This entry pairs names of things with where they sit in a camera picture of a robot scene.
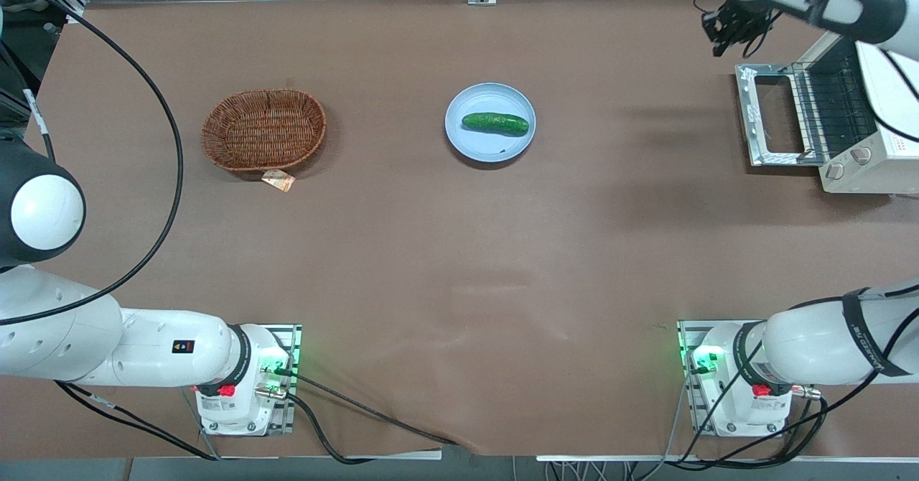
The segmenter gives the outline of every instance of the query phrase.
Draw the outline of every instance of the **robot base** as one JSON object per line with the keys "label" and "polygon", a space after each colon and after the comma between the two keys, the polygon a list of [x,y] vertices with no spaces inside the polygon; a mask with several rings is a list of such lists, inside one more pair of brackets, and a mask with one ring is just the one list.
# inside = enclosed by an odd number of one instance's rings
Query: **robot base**
{"label": "robot base", "polygon": [[292,391],[295,379],[266,372],[294,369],[299,361],[301,325],[243,324],[252,358],[232,396],[196,393],[197,412],[207,434],[224,436],[276,436],[293,432],[293,403],[256,395],[256,387]]}
{"label": "robot base", "polygon": [[[693,428],[705,420],[723,388],[737,374],[733,359],[734,336],[741,324],[749,320],[693,320],[677,324],[680,353],[686,373],[700,367],[709,373],[692,373],[689,384]],[[752,386],[738,378],[731,390],[718,403],[703,435],[723,437],[758,437],[771,434],[785,426],[791,409],[791,393],[781,396],[754,396]]]}

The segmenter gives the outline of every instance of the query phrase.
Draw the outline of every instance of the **light blue plate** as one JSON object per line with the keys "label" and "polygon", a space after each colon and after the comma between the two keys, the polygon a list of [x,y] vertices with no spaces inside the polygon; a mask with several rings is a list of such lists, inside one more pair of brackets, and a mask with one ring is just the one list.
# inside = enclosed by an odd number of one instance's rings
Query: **light blue plate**
{"label": "light blue plate", "polygon": [[[504,113],[517,115],[529,122],[529,131],[523,136],[505,136],[466,129],[462,118],[470,113]],[[444,118],[447,138],[457,151],[480,162],[502,162],[523,153],[536,133],[536,112],[526,97],[498,83],[482,83],[459,92],[450,102]]]}

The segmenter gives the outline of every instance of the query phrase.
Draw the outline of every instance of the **brown table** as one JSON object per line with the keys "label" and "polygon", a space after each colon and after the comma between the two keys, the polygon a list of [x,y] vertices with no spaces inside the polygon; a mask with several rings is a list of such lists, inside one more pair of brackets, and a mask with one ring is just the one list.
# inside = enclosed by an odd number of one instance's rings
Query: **brown table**
{"label": "brown table", "polygon": [[[768,317],[916,272],[919,203],[829,195],[813,172],[746,166],[739,50],[710,57],[690,0],[168,4],[88,17],[161,86],[187,153],[173,233],[117,292],[122,305],[302,323],[306,372],[478,454],[660,454],[682,380],[676,320]],[[817,37],[782,20],[755,59],[793,61]],[[444,135],[447,103],[483,81],[514,85],[538,114],[531,148],[507,167],[465,163]],[[197,141],[220,99],[283,86],[329,116],[324,148],[288,193],[219,170]],[[82,238],[42,267],[101,287],[164,222],[167,122],[82,27],[65,28],[39,101],[89,202]],[[808,454],[919,456],[917,390],[870,388]],[[178,390],[98,392],[195,439]],[[433,446],[314,405],[346,454]],[[0,408],[3,458],[178,454],[46,380],[0,380]],[[691,436],[684,416],[675,451]],[[704,442],[709,456],[735,445]],[[321,452],[299,416],[293,436],[217,446]]]}

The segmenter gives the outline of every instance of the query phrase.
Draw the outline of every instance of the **wicker basket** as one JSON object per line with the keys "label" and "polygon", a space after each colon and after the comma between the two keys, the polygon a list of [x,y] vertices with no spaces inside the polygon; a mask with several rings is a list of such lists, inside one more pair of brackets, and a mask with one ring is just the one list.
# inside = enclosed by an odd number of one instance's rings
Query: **wicker basket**
{"label": "wicker basket", "polygon": [[201,128],[201,149],[233,172],[293,167],[319,148],[325,112],[298,90],[247,90],[217,104]]}

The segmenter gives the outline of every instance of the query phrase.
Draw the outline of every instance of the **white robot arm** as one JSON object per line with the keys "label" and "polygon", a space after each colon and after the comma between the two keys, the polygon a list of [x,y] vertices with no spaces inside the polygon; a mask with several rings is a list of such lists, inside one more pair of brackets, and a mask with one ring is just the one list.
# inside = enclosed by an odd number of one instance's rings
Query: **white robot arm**
{"label": "white robot arm", "polygon": [[807,384],[860,384],[875,373],[873,383],[919,383],[919,322],[906,321],[917,310],[919,277],[805,302],[767,321],[716,324],[689,355],[712,428],[721,436],[782,429],[791,393]]}
{"label": "white robot arm", "polygon": [[267,431],[289,354],[268,330],[181,310],[122,308],[96,290],[30,263],[65,251],[85,220],[82,190],[19,138],[0,138],[0,374],[89,386],[194,386],[218,434]]}
{"label": "white robot arm", "polygon": [[766,32],[772,10],[844,37],[919,59],[919,0],[726,0],[702,24],[722,55],[733,43]]}

